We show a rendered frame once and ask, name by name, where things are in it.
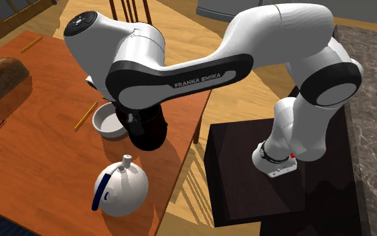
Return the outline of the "black round pot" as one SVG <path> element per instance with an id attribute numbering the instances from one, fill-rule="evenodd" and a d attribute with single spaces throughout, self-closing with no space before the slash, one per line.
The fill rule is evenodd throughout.
<path id="1" fill-rule="evenodd" d="M 160 148 L 167 136 L 167 122 L 163 116 L 161 105 L 139 110 L 144 135 L 130 135 L 133 145 L 143 151 Z"/>

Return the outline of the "white bowl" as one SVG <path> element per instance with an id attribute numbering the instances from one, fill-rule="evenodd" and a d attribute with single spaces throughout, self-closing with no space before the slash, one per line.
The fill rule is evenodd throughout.
<path id="1" fill-rule="evenodd" d="M 106 103 L 94 112 L 92 124 L 95 130 L 105 138 L 118 138 L 127 132 L 119 121 L 112 103 Z"/>

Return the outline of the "yellow pencil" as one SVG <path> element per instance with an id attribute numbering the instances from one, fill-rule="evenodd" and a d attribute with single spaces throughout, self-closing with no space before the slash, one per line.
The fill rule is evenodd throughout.
<path id="1" fill-rule="evenodd" d="M 43 39 L 43 36 L 40 36 L 39 38 L 35 39 L 33 42 L 29 43 L 26 47 L 20 50 L 20 54 L 26 52 L 29 50 L 32 46 L 36 45 L 38 42 L 40 42 Z"/>
<path id="2" fill-rule="evenodd" d="M 81 120 L 79 120 L 79 122 L 75 125 L 74 127 L 74 131 L 78 131 L 78 129 L 80 128 L 80 126 L 88 119 L 88 117 L 90 116 L 90 114 L 95 110 L 95 108 L 98 106 L 98 102 L 96 101 L 92 106 L 91 108 L 89 108 L 89 110 L 87 110 L 87 112 L 85 113 L 85 115 L 81 118 Z"/>

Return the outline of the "reddish brown wooden table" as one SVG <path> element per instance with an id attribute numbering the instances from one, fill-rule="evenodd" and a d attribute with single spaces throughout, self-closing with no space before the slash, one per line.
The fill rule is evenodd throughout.
<path id="1" fill-rule="evenodd" d="M 104 139 L 85 112 L 102 97 L 65 43 L 23 32 L 0 47 L 29 77 L 0 100 L 0 215 L 41 236 L 155 236 L 210 96 L 202 92 L 165 102 L 167 138 L 152 152 L 128 137 Z M 149 179 L 145 202 L 125 217 L 91 209 L 100 172 L 125 155 Z"/>

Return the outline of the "dark wooden chair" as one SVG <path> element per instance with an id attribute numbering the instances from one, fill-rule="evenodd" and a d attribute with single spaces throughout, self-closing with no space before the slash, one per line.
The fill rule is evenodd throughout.
<path id="1" fill-rule="evenodd" d="M 137 11 L 136 0 L 119 0 L 119 1 L 121 2 L 123 14 L 125 16 L 125 21 L 131 22 L 131 23 L 140 22 L 139 14 Z M 146 23 L 148 23 L 149 25 L 153 25 L 148 2 L 147 0 L 141 0 L 141 1 L 143 3 L 143 10 L 145 12 Z M 118 20 L 117 10 L 115 7 L 115 0 L 108 0 L 108 2 L 109 2 L 110 10 L 112 13 L 112 18 L 114 20 Z"/>

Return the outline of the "dark robot stand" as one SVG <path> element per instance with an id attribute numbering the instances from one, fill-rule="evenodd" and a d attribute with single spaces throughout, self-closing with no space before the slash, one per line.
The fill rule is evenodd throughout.
<path id="1" fill-rule="evenodd" d="M 260 222 L 259 236 L 364 236 L 344 108 L 329 122 L 324 156 L 276 178 L 252 163 L 272 126 L 210 126 L 204 165 L 215 227 Z"/>

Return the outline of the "wooden cabinet with glass panes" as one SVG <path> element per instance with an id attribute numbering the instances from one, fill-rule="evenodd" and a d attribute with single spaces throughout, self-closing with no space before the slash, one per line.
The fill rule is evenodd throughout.
<path id="1" fill-rule="evenodd" d="M 57 3 L 57 0 L 0 0 L 0 39 Z"/>

